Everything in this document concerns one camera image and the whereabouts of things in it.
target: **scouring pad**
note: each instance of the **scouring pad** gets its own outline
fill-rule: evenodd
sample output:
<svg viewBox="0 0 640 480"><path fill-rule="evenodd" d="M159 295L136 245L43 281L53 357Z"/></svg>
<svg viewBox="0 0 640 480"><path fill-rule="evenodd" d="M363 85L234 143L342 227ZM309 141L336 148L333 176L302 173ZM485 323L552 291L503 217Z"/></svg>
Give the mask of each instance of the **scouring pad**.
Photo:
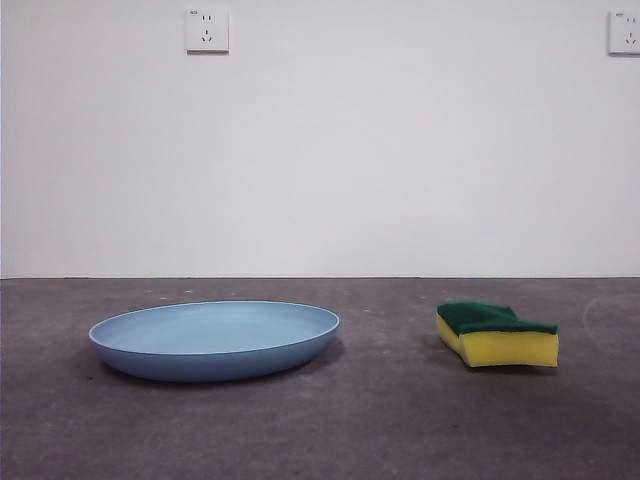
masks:
<svg viewBox="0 0 640 480"><path fill-rule="evenodd" d="M522 320L511 307L444 303L436 324L442 340L470 367L558 366L558 327Z"/></svg>

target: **wall outlet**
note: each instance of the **wall outlet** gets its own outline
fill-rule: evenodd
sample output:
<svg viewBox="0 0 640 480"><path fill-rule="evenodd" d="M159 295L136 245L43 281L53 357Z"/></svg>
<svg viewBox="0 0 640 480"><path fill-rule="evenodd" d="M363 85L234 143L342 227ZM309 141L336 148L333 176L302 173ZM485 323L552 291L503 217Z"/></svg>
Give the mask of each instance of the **wall outlet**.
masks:
<svg viewBox="0 0 640 480"><path fill-rule="evenodd" d="M640 55L640 11L609 13L609 53Z"/></svg>
<svg viewBox="0 0 640 480"><path fill-rule="evenodd" d="M229 51L229 10L223 7L191 9L184 19L187 53Z"/></svg>

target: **outlet cover plate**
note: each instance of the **outlet cover plate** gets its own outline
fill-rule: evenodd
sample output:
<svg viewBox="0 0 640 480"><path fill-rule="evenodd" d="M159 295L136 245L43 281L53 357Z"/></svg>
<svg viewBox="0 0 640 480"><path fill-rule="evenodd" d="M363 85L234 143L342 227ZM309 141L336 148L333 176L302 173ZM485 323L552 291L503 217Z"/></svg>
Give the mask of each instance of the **outlet cover plate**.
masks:
<svg viewBox="0 0 640 480"><path fill-rule="evenodd" d="M609 53L640 55L640 10L609 12Z"/></svg>
<svg viewBox="0 0 640 480"><path fill-rule="evenodd" d="M229 52L229 10L226 7L188 10L184 31L187 53Z"/></svg>

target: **white wall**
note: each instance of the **white wall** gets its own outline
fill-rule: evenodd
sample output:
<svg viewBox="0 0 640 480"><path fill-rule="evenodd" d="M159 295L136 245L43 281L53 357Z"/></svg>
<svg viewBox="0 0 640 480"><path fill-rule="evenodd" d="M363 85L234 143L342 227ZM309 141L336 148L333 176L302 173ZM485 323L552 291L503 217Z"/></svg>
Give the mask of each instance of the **white wall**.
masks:
<svg viewBox="0 0 640 480"><path fill-rule="evenodd" d="M616 0L4 0L5 277L640 275Z"/></svg>

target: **plate rim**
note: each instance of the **plate rim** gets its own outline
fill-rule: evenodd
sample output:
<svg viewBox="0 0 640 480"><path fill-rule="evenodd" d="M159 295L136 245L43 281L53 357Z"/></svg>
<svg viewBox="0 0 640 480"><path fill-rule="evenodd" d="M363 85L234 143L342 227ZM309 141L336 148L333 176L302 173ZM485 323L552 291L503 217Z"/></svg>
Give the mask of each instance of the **plate rim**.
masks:
<svg viewBox="0 0 640 480"><path fill-rule="evenodd" d="M330 328L328 328L327 330L323 331L322 333L319 333L319 334L314 335L314 336L309 337L309 338L305 338L304 340L299 340L297 342L283 343L281 345L273 345L273 346L264 347L264 348L253 348L253 349L248 349L248 350L234 350L234 351L231 351L231 352L160 353L160 352L142 352L142 351L137 351L137 350L125 350L125 349L122 349L122 348L114 348L112 346L106 345L105 343L97 340L95 338L95 335L94 335L95 329L98 328L103 323L115 320L116 318L125 317L127 315L132 315L132 314L140 313L140 312L146 312L146 311L149 311L149 310L159 310L159 309L163 309L163 308L175 308L175 307L181 307L181 306L186 306L186 305L211 305L211 304L220 304L220 303L268 303L268 304L294 305L294 306L297 306L297 307L313 308L313 309L321 310L323 312L328 313L330 316L332 316L334 318L335 323ZM328 310L326 308L318 307L318 306L315 306L315 305L309 305L309 304L306 304L306 303L279 302L279 301L274 301L274 300L211 300L211 301L203 301L203 302L186 302L186 303L175 303L175 304L171 304L171 305L160 305L160 306L157 306L157 307L141 308L141 309L138 309L138 310L131 310L129 312L120 313L118 315L114 315L112 317L105 318L104 320L101 320L98 323L96 323L95 325L93 325L89 329L89 340L94 345L98 345L98 346L100 346L102 348L106 348L108 350L113 350L113 351L116 351L116 352L131 353L131 354L134 354L134 355L162 355L162 356L171 355L171 356L181 356L181 357L204 356L204 355L237 355L237 354L242 354L242 353L263 352L263 351L266 351L266 350L273 350L273 349L276 349L276 348L283 348L283 347L290 347L290 346L294 346L294 345L300 345L302 343L310 342L310 341L313 341L313 340L317 340L318 338L324 337L325 335L328 335L331 332L334 332L335 330L337 330L339 326L340 326L340 316L338 314L336 314L335 312L332 312L331 310Z"/></svg>

